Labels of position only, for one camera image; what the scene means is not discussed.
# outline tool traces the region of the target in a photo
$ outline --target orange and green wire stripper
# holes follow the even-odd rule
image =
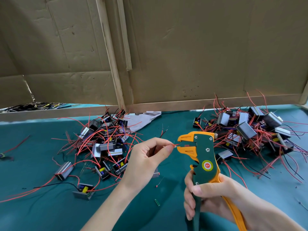
[[[214,133],[193,131],[187,135],[181,135],[178,138],[180,145],[177,147],[177,150],[180,153],[189,155],[191,159],[198,163],[198,165],[190,166],[190,168],[194,171],[192,178],[194,185],[208,182],[220,182],[218,178],[220,169],[214,154],[214,137]],[[193,218],[193,229],[194,231],[199,231],[201,198],[195,195],[193,196],[196,201],[196,214]],[[240,210],[234,205],[231,199],[224,196],[223,199],[226,201],[229,209],[231,210],[239,230],[247,231]]]

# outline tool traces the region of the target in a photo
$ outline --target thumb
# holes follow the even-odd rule
[[[235,185],[232,181],[225,178],[224,181],[220,183],[204,183],[192,187],[192,193],[202,198],[212,198],[217,196],[234,198],[235,190]]]
[[[171,144],[164,146],[154,156],[150,157],[150,159],[153,160],[155,164],[158,166],[163,160],[168,158],[168,156],[172,153],[173,149],[174,149],[174,146]]]

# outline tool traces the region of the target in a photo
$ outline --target round sticker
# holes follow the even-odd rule
[[[211,171],[213,169],[213,164],[209,160],[205,160],[202,162],[202,168],[205,171]]]

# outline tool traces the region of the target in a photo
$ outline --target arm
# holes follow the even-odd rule
[[[188,220],[192,220],[195,215],[196,203],[192,196],[194,193],[203,199],[201,212],[211,212],[234,223],[233,215],[221,196],[230,198],[243,214],[248,230],[305,230],[277,207],[259,198],[225,175],[219,175],[221,183],[205,183],[194,186],[192,174],[190,171],[185,178],[184,208]]]
[[[153,138],[133,147],[125,174],[105,202],[81,229],[111,231],[135,196],[148,184],[157,166],[172,152],[168,140]]]

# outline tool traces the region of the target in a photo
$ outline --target teal work surface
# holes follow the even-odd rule
[[[206,111],[203,117],[209,117],[213,111]],[[308,123],[306,113],[298,108],[280,109],[277,115],[284,120],[299,121]],[[164,138],[175,142],[178,136],[195,131],[192,128],[193,119],[199,112],[183,111],[163,113],[153,120],[149,125],[139,131],[142,140],[152,137],[159,137],[162,130],[168,131]],[[304,125],[288,123],[297,131],[305,131]],[[80,132],[81,125],[72,120],[36,123],[17,123],[0,125],[2,133],[0,139],[0,152],[17,145],[26,136],[30,138],[14,149],[8,156],[13,156],[14,161],[0,161],[1,172],[1,194],[0,200],[10,199],[9,195],[23,193],[41,186],[48,182],[58,166],[52,161],[52,157],[60,164],[63,163],[62,155],[56,155],[59,149],[66,143],[63,140],[53,140],[51,138],[65,139],[65,131],[70,136]],[[292,140],[308,149],[308,137],[301,136],[301,140],[296,136]],[[299,174],[305,180],[308,179],[308,164],[305,163],[300,153],[290,154],[299,165]],[[65,156],[64,160],[74,161],[74,156]],[[250,165],[260,170],[262,167],[258,159],[250,160]],[[169,156],[158,167],[160,176],[151,179],[149,184],[126,208],[114,230],[189,230],[190,224],[185,221],[185,211],[183,208],[183,192],[185,189],[184,177],[189,171],[189,165],[193,163],[189,156],[176,151]],[[281,162],[275,163],[275,169],[270,169],[267,174],[271,179],[261,177],[257,179],[252,173],[246,171],[236,160],[229,163],[230,167],[239,174],[246,182],[248,188],[257,196],[273,203],[283,210],[292,219],[308,229],[308,211],[302,207],[296,199],[308,207],[306,199],[307,183],[299,183],[284,168]],[[72,175],[80,176],[81,183],[96,185],[98,175],[90,170],[83,170],[84,167],[92,165],[80,163],[72,171]],[[229,175],[224,165],[220,166],[223,174]],[[232,178],[242,184],[241,180],[232,174]],[[74,177],[67,178],[68,182],[77,184]],[[98,189],[114,184],[113,179],[100,182]],[[0,203],[0,230],[80,230],[87,220],[99,208],[107,198],[113,188],[97,191],[90,201],[74,198],[72,191],[74,187],[70,184],[61,184],[41,188],[28,196]],[[202,230],[237,230],[236,225],[213,214],[201,215]]]

